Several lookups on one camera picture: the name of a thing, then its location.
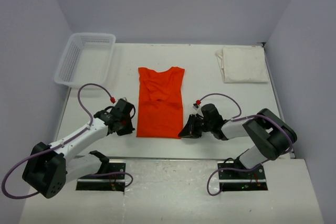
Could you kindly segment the orange t-shirt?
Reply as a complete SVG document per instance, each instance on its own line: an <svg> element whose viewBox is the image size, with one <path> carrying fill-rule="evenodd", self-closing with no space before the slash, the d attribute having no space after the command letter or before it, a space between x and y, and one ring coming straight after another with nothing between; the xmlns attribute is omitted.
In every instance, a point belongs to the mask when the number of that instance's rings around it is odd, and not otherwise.
<svg viewBox="0 0 336 224"><path fill-rule="evenodd" d="M137 137L179 138L183 128L182 83L185 70L140 67Z"/></svg>

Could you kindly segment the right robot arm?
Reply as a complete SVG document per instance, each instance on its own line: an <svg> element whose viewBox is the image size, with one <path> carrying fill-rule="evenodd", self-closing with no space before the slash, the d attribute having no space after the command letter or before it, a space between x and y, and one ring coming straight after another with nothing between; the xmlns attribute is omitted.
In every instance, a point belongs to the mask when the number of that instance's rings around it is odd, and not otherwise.
<svg viewBox="0 0 336 224"><path fill-rule="evenodd" d="M241 119L224 120L214 104L201 107L201 115L191 114L179 132L181 138L200 138L210 132L218 140L249 137L253 146L234 159L228 167L239 178L246 178L261 164L290 152L297 134L269 109Z"/></svg>

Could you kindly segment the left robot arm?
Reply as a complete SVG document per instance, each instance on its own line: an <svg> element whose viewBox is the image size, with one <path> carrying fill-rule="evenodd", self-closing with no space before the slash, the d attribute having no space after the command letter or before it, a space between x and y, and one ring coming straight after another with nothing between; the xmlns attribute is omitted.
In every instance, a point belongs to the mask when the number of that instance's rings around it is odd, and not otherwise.
<svg viewBox="0 0 336 224"><path fill-rule="evenodd" d="M36 144L27 161L22 178L45 198L57 195L64 185L82 177L117 180L128 173L111 168L110 160L99 151L78 154L94 142L116 133L131 134L135 107L126 99L89 116L89 122L65 138L51 144Z"/></svg>

